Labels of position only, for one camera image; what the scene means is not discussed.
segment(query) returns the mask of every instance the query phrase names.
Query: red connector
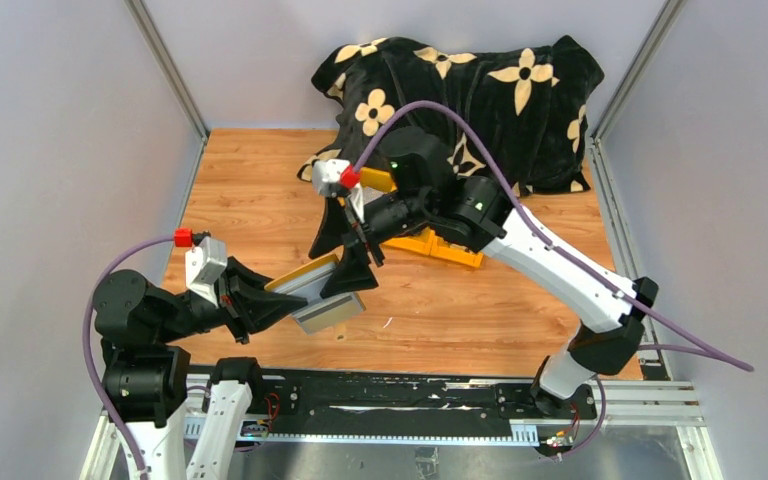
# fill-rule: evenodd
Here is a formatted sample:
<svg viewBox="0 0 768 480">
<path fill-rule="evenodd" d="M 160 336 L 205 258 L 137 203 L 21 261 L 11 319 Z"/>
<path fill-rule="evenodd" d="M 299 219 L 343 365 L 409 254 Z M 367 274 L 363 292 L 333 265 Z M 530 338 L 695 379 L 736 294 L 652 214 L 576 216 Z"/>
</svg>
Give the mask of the red connector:
<svg viewBox="0 0 768 480">
<path fill-rule="evenodd" d="M 340 174 L 340 185 L 348 188 L 349 190 L 357 185 L 358 182 L 360 182 L 360 173 L 355 173 L 351 165 L 346 167 L 346 169 L 343 170 L 343 173 Z"/>
<path fill-rule="evenodd" d="M 175 230 L 175 246 L 176 247 L 192 247 L 193 246 L 193 231 L 189 228 L 179 228 Z"/>
</svg>

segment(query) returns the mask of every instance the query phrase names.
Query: wooden floor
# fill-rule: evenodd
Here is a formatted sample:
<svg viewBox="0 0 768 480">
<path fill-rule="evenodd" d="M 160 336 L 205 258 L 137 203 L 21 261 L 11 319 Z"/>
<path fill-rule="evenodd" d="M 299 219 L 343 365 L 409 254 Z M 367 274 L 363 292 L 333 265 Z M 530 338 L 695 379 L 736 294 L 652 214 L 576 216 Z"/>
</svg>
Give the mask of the wooden floor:
<svg viewBox="0 0 768 480">
<path fill-rule="evenodd" d="M 183 226 L 210 230 L 229 255 L 273 278 L 307 263 L 323 202 L 295 173 L 333 138 L 329 130 L 214 130 Z M 570 244 L 612 267 L 594 192 L 524 202 Z M 249 345 L 234 343 L 224 327 L 180 345 L 195 363 L 254 356 L 272 367 L 533 375 L 578 326 L 560 301 L 493 260 L 473 270 L 399 250 L 385 255 L 375 271 L 380 287 L 361 292 L 367 311 L 347 323 L 341 340 L 334 329 L 308 336 L 285 318 Z M 183 291 L 183 270 L 177 249 L 164 287 Z M 642 378 L 636 360 L 619 377 Z"/>
</svg>

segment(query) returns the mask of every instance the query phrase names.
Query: white wall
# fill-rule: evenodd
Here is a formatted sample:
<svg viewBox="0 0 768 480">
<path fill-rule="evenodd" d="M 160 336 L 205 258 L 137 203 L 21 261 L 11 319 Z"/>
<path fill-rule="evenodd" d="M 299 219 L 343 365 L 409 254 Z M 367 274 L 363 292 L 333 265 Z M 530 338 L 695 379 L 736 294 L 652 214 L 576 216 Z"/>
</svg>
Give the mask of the white wall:
<svg viewBox="0 0 768 480">
<path fill-rule="evenodd" d="M 0 0 L 0 478 L 77 478 L 86 298 L 174 228 L 198 147 L 124 2 Z M 167 254 L 133 265 L 159 279 Z"/>
<path fill-rule="evenodd" d="M 656 306 L 757 367 L 673 358 L 725 478 L 768 478 L 768 2 L 689 0 L 605 146 Z"/>
<path fill-rule="evenodd" d="M 405 36 L 443 51 L 507 51 L 570 34 L 602 65 L 601 115 L 664 0 L 146 0 L 210 127 L 332 127 L 310 84 L 335 48 Z"/>
</svg>

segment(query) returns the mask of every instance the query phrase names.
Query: beige flower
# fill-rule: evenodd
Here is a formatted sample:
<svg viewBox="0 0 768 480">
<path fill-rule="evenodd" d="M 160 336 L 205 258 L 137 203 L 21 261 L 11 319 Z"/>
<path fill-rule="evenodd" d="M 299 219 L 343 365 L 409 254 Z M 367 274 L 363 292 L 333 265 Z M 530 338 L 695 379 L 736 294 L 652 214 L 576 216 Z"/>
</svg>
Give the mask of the beige flower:
<svg viewBox="0 0 768 480">
<path fill-rule="evenodd" d="M 440 74 L 440 78 L 446 78 L 446 74 L 449 73 L 449 69 L 452 68 L 453 63 L 467 63 L 475 60 L 475 55 L 471 53 L 446 55 L 432 47 L 425 47 L 422 50 L 417 50 L 413 53 L 426 62 L 433 64 L 434 68 L 436 68 L 437 72 Z"/>
<path fill-rule="evenodd" d="M 355 118 L 363 123 L 363 133 L 366 136 L 373 136 L 378 131 L 378 127 L 390 120 L 390 117 L 396 113 L 392 105 L 387 105 L 384 101 L 387 94 L 384 90 L 376 88 L 369 92 L 367 103 L 361 102 L 355 110 Z"/>
<path fill-rule="evenodd" d="M 346 45 L 337 52 L 337 58 L 334 59 L 334 63 L 340 63 L 346 61 L 355 56 L 357 52 L 360 52 L 360 56 L 365 57 L 370 53 L 378 51 L 378 44 L 387 40 L 386 38 L 379 38 L 369 43 L 362 43 L 360 45 Z"/>
<path fill-rule="evenodd" d="M 534 52 L 526 48 L 519 57 L 519 66 L 496 70 L 488 75 L 502 82 L 516 82 L 514 106 L 519 115 L 531 96 L 531 82 L 545 82 L 552 78 L 553 73 L 554 69 L 550 64 L 535 65 Z"/>
<path fill-rule="evenodd" d="M 340 74 L 339 77 L 337 77 L 337 81 L 334 82 L 334 85 L 331 85 L 331 88 L 328 89 L 327 92 L 325 92 L 327 95 L 331 95 L 332 97 L 337 97 L 340 100 L 343 99 L 343 85 L 346 84 L 346 73 L 343 72 Z"/>
<path fill-rule="evenodd" d="M 453 153 L 452 156 L 447 160 L 449 161 L 449 164 L 452 166 L 452 170 L 455 173 L 458 175 L 470 176 L 479 169 L 486 167 L 487 165 L 482 163 L 481 160 L 472 156 L 472 153 L 470 153 L 469 149 L 466 148 L 466 142 L 466 134 L 461 134 L 461 139 L 458 140 L 457 145 L 455 145 L 455 153 Z M 455 160 L 461 150 L 463 151 L 463 154 L 460 156 L 460 162 L 455 165 Z"/>
<path fill-rule="evenodd" d="M 582 105 L 578 109 L 578 118 L 570 122 L 570 126 L 567 127 L 567 138 L 572 140 L 573 153 L 578 152 L 579 138 L 581 137 L 581 121 L 584 119 L 584 112 L 586 105 Z"/>
<path fill-rule="evenodd" d="M 339 148 L 336 148 L 334 150 L 325 150 L 324 152 L 320 152 L 316 155 L 311 156 L 302 165 L 302 168 L 299 169 L 299 173 L 297 173 L 296 176 L 299 177 L 299 180 L 304 180 L 305 182 L 309 182 L 311 179 L 311 176 L 313 175 L 313 169 L 311 168 L 311 166 L 313 165 L 313 162 L 333 160 L 337 158 L 338 155 L 340 155 L 340 151 L 341 150 Z"/>
</svg>

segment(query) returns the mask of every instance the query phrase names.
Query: gray and yellow object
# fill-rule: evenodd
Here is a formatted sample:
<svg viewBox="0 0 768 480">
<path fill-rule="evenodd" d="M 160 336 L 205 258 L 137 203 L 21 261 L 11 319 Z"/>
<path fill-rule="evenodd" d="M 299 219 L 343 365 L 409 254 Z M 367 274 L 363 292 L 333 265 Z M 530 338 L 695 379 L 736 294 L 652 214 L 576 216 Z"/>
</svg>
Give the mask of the gray and yellow object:
<svg viewBox="0 0 768 480">
<path fill-rule="evenodd" d="M 336 254 L 324 255 L 263 287 L 269 292 L 295 295 L 308 301 L 306 307 L 290 314 L 308 335 L 345 322 L 366 310 L 360 297 L 354 292 L 341 293 L 326 299 L 319 295 L 338 261 Z"/>
</svg>

